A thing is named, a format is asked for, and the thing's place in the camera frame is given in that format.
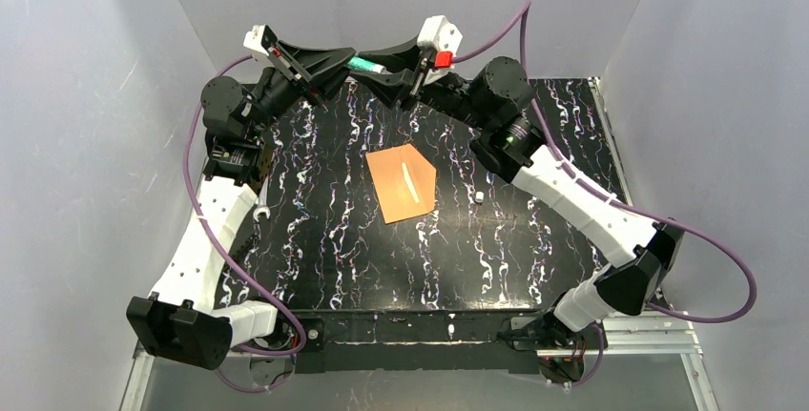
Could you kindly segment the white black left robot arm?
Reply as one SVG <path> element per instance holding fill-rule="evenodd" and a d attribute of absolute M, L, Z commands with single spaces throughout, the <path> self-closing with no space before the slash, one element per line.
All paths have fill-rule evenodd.
<path fill-rule="evenodd" d="M 269 290 L 224 308 L 215 294 L 224 269 L 246 277 L 231 248 L 242 223 L 259 214 L 272 156 L 266 133 L 299 101 L 334 97 L 354 55 L 351 48 L 260 43 L 250 52 L 263 63 L 258 81 L 245 84 L 222 70 L 204 85 L 192 124 L 205 130 L 207 157 L 199 182 L 186 185 L 189 222 L 150 293 L 126 310 L 147 354 L 216 370 L 235 349 L 291 360 L 306 348 L 305 326 Z"/>

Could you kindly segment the green white glue stick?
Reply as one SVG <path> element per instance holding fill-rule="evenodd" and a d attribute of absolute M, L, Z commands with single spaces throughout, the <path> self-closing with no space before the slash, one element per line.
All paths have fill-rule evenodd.
<path fill-rule="evenodd" d="M 357 72 L 372 72 L 377 74 L 388 73 L 388 70 L 384 65 L 369 61 L 359 56 L 352 57 L 348 61 L 347 66 L 350 70 Z"/>

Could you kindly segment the tan lined letter paper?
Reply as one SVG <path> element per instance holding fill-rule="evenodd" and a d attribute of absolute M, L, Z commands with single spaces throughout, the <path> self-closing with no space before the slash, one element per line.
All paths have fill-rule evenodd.
<path fill-rule="evenodd" d="M 405 185 L 406 185 L 406 187 L 407 187 L 407 189 L 408 189 L 408 191 L 409 191 L 409 193 L 410 193 L 410 195 L 411 195 L 411 197 L 412 197 L 412 199 L 413 199 L 413 202 L 414 202 L 416 205 L 418 205 L 418 204 L 420 203 L 420 198 L 419 198 L 419 195 L 418 195 L 418 190 L 416 189 L 416 186 L 415 186 L 415 184 L 414 184 L 414 182 L 413 182 L 413 179 L 412 179 L 412 177 L 411 177 L 411 175 L 410 175 L 410 172 L 409 172 L 408 166 L 407 166 L 407 164 L 406 164 L 406 163 L 403 161 L 403 162 L 401 163 L 401 167 L 402 167 L 402 173 L 403 173 L 403 179 L 404 179 L 404 183 L 405 183 Z"/>

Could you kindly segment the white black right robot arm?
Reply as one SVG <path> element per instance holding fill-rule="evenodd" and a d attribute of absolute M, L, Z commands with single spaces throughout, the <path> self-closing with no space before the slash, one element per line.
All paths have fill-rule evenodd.
<path fill-rule="evenodd" d="M 475 129 L 469 147 L 486 170 L 551 207 L 608 261 L 556 300 L 540 329 L 569 335 L 614 313 L 643 311 L 672 268 L 682 231 L 619 209 L 612 193 L 554 156 L 524 113 L 535 94 L 517 60 L 495 57 L 471 80 L 449 72 L 427 82 L 450 53 L 405 43 L 360 57 L 376 68 L 353 70 L 354 78 L 386 106 L 422 103 Z"/>

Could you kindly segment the brown paper envelope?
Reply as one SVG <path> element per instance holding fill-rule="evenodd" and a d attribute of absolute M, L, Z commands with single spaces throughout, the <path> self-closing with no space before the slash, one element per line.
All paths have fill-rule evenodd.
<path fill-rule="evenodd" d="M 412 144 L 371 152 L 365 158 L 385 224 L 423 216 L 435 209 L 436 168 Z M 418 190 L 418 205 L 405 185 L 403 161 Z"/>

